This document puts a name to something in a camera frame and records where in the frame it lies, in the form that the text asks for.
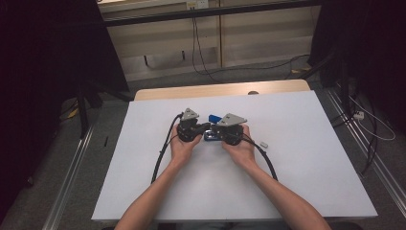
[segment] white paper sheet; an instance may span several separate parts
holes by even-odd
[[[373,217],[372,203],[314,92],[132,102],[93,220],[119,219],[150,183],[173,118],[190,107],[199,123],[211,114],[246,118],[282,184],[324,217]],[[259,165],[270,174],[256,151]],[[170,160],[167,149],[159,173]],[[175,179],[159,220],[279,219],[281,216],[219,142],[201,141]]]

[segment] white cable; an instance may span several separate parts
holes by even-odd
[[[356,104],[356,105],[358,105],[358,107],[360,107],[362,110],[364,110],[366,113],[368,113],[368,114],[370,114],[371,116],[373,116],[367,109],[365,109],[363,106],[361,106],[361,105],[359,105],[359,103],[357,103],[352,97],[350,97],[350,99]],[[381,139],[381,140],[383,140],[383,141],[393,141],[395,138],[396,138],[396,134],[394,133],[394,131],[390,128],[390,127],[388,127],[384,122],[382,122],[381,120],[379,120],[379,118],[377,118],[377,117],[375,117],[375,116],[373,116],[376,120],[378,120],[384,127],[386,127],[391,133],[392,133],[392,135],[394,136],[394,137],[392,137],[392,138],[383,138],[383,137],[380,137],[380,136],[378,136],[378,135],[375,135],[374,133],[372,133],[371,131],[369,131],[366,127],[364,127],[362,124],[361,124],[361,122],[360,122],[360,120],[359,119],[357,119],[358,120],[358,124],[362,127],[362,128],[364,128],[370,135],[372,135],[372,136],[375,136],[375,137],[377,137],[377,138],[379,138],[379,139]]]

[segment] right arm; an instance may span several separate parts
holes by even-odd
[[[244,133],[250,136],[249,127],[243,126],[243,128]],[[330,229],[313,206],[258,166],[253,145],[241,141],[237,146],[230,146],[223,142],[222,147],[230,153],[234,162],[256,182],[292,229]]]

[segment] person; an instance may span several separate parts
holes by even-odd
[[[251,138],[249,127],[243,126],[245,135]],[[148,229],[160,204],[176,175],[188,163],[193,148],[200,142],[201,135],[192,142],[185,143],[177,137],[176,126],[171,131],[174,137],[170,142],[171,160],[153,182],[124,212],[115,229]],[[241,141],[236,146],[222,142],[233,161],[241,167],[260,187],[275,205],[291,229],[330,229],[319,212],[300,196],[263,171],[255,160],[254,146]]]

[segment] human hand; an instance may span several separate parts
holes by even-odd
[[[250,128],[247,125],[242,125],[242,128],[243,133],[245,134],[244,137],[249,137],[251,139]],[[248,170],[250,167],[257,165],[254,155],[254,146],[248,142],[241,141],[238,145],[231,146],[223,141],[221,142],[221,145],[230,153],[233,161],[244,170]]]
[[[171,163],[182,168],[189,162],[193,148],[200,142],[202,135],[197,135],[191,142],[183,142],[177,136],[177,126],[178,124],[173,127],[170,136],[170,149],[172,155]]]

